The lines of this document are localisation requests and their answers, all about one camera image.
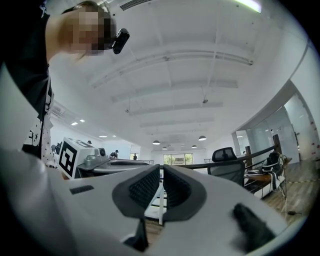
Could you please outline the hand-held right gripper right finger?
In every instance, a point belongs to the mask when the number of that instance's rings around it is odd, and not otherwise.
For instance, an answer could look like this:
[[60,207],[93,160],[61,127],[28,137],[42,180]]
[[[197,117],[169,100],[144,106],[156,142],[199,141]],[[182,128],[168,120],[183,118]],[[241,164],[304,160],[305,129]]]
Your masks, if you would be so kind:
[[243,256],[245,237],[233,215],[242,203],[277,236],[287,223],[272,207],[233,181],[165,165],[164,185],[184,202],[167,208],[150,256]]

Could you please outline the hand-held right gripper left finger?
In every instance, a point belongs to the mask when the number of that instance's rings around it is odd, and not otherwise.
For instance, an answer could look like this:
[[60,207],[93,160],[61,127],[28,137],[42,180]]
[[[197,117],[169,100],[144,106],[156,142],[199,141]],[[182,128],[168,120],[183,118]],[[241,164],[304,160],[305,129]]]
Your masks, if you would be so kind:
[[143,256],[157,165],[66,181],[21,151],[0,152],[0,194],[18,255]]

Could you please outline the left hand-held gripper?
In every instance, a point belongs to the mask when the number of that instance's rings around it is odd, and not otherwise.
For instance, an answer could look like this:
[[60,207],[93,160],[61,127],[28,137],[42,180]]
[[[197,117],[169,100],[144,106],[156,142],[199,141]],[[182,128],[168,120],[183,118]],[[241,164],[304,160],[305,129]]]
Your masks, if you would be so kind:
[[63,138],[58,157],[58,169],[68,179],[110,175],[148,165],[139,160],[110,158],[103,147],[69,137]]

